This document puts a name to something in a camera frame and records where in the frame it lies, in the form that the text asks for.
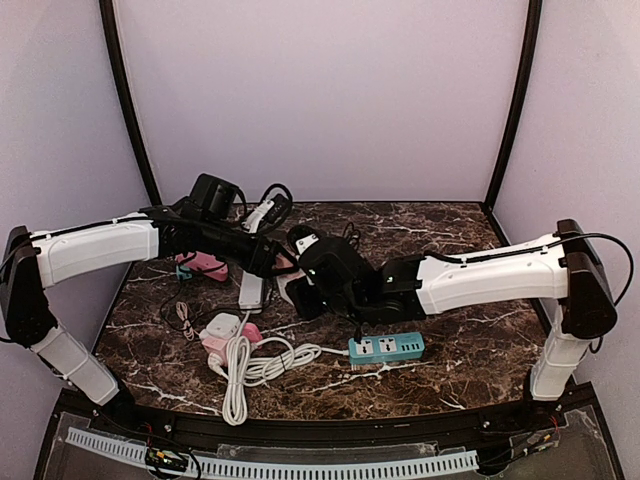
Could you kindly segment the pink charger plug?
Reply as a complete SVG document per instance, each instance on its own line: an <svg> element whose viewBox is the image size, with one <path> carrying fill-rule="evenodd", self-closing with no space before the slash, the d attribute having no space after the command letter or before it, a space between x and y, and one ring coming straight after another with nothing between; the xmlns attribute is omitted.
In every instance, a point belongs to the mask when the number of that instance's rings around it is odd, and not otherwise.
<svg viewBox="0 0 640 480"><path fill-rule="evenodd" d="M299 266L296 258L289 259L281 254L279 254L276 258L276 266L278 276L296 273L299 271Z"/></svg>

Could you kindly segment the white cube socket adapter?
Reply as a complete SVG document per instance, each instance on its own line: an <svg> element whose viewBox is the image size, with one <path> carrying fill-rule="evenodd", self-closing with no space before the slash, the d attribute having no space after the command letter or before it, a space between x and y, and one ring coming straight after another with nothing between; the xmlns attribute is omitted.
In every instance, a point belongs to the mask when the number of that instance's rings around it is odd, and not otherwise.
<svg viewBox="0 0 640 480"><path fill-rule="evenodd" d="M295 281L297 279L299 279L302 276L302 274L300 272L296 272L296 273L291 273L291 274L286 274L286 275L280 275L276 278L276 282L277 282L277 286L278 286L278 290L279 290L279 294L280 297L292 304L293 301L291 300L291 297L289 296L289 294L286 291L286 287L287 285L292 282Z"/></svg>

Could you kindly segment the pink triangular power socket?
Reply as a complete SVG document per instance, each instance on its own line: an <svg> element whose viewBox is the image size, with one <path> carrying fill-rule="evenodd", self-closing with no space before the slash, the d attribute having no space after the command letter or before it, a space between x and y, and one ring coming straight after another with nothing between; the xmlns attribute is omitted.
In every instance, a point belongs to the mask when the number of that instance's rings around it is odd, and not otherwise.
<svg viewBox="0 0 640 480"><path fill-rule="evenodd" d="M228 278L227 264L210 254L194 252L177 255L175 262L176 267L189 268L193 278L204 276L217 282L225 282Z"/></svg>

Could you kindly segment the teal charger plug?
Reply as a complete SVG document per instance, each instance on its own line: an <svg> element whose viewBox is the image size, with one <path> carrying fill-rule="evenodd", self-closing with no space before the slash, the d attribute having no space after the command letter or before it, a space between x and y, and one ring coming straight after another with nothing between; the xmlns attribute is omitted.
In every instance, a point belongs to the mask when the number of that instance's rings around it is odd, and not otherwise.
<svg viewBox="0 0 640 480"><path fill-rule="evenodd" d="M193 278L191 270L189 268L176 267L176 276L179 281L188 281Z"/></svg>

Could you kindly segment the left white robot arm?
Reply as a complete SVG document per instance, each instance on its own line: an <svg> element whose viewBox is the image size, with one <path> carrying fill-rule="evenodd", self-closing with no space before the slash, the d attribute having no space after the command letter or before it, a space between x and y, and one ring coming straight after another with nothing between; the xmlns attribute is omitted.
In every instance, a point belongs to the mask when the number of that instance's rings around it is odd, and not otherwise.
<svg viewBox="0 0 640 480"><path fill-rule="evenodd" d="M20 345L103 407L126 398L111 371L53 315L46 289L65 280L115 265L212 254L261 278L295 271L279 242L219 222L187 219L167 206L58 231L31 233L24 226L9 235L1 263L1 312L9 343Z"/></svg>

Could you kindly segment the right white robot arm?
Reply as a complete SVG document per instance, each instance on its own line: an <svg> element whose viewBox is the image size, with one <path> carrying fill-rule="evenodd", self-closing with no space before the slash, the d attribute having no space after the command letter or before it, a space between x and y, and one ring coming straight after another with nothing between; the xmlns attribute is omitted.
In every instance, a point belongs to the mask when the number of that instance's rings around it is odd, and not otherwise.
<svg viewBox="0 0 640 480"><path fill-rule="evenodd" d="M342 236L306 225L287 235L303 279L287 285L299 315L331 312L356 327L423 320L476 304L546 298L557 302L551 332L528 377L529 397L558 400L587 351L618 315L591 235L572 219L552 234L508 247L444 255L432 251L374 268Z"/></svg>

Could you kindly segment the white and pink cube socket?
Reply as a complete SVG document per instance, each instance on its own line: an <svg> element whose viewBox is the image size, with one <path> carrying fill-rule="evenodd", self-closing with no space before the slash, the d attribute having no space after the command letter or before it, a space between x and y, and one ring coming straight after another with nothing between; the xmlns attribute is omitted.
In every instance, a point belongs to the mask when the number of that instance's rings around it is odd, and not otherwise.
<svg viewBox="0 0 640 480"><path fill-rule="evenodd" d="M216 315L199 333L199 339L205 351L224 359L227 353L227 344L238 332L241 332L241 335L253 344L263 340L263 336L255 324L247 322L243 328L241 325L242 321L237 315L230 313Z"/></svg>

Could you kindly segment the white power strip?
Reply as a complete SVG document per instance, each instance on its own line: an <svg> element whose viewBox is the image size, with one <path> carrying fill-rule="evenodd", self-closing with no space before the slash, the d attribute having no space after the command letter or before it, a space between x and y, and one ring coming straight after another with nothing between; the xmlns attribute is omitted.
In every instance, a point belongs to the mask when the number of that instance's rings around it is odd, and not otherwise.
<svg viewBox="0 0 640 480"><path fill-rule="evenodd" d="M250 314L259 314L263 310L264 301L264 280L248 272L243 272L238 298L239 309Z"/></svg>

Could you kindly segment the teal power strip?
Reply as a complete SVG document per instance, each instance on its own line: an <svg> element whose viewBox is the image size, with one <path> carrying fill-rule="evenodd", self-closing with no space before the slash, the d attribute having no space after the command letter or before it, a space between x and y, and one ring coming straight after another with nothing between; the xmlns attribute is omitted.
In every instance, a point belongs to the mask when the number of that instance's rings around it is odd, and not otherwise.
<svg viewBox="0 0 640 480"><path fill-rule="evenodd" d="M425 344L419 332L351 338L348 342L352 366L393 363L422 357Z"/></svg>

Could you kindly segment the small circuit board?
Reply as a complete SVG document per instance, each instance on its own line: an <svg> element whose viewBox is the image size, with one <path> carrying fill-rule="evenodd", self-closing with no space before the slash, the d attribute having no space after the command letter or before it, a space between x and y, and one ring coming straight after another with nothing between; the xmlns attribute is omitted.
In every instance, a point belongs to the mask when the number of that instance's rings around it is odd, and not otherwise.
<svg viewBox="0 0 640 480"><path fill-rule="evenodd" d="M148 448L145 452L144 462L146 466L158 469L185 472L189 465L188 459L171 450Z"/></svg>

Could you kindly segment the left black frame post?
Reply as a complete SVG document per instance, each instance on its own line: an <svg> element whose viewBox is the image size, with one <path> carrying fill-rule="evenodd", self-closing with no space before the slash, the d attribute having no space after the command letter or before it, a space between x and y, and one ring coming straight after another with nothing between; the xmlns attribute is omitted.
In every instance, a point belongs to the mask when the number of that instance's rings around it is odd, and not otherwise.
<svg viewBox="0 0 640 480"><path fill-rule="evenodd" d="M161 194L152 171L126 72L116 5L112 0L99 0L98 5L112 77L138 173L149 203L159 205L162 203Z"/></svg>

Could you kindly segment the black frame post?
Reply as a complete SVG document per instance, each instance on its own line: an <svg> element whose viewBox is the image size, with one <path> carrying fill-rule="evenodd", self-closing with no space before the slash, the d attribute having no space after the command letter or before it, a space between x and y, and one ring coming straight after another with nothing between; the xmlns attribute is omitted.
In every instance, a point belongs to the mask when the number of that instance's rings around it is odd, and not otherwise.
<svg viewBox="0 0 640 480"><path fill-rule="evenodd" d="M159 205L162 203L161 194L152 171L126 72L116 5L112 0L99 0L98 5L112 77L138 173L149 203Z"/></svg>
<svg viewBox="0 0 640 480"><path fill-rule="evenodd" d="M530 0L528 2L522 47L511 102L491 179L483 201L483 206L488 215L495 210L516 140L535 58L542 8L542 0Z"/></svg>

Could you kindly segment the right black frame post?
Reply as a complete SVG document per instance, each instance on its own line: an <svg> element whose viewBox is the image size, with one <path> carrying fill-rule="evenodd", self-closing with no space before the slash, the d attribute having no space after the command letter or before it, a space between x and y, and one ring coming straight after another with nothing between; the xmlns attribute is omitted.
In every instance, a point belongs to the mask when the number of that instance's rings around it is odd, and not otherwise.
<svg viewBox="0 0 640 480"><path fill-rule="evenodd" d="M516 140L535 58L542 8L542 0L530 0L528 2L522 47L511 102L491 179L483 201L483 206L488 215L495 210Z"/></svg>

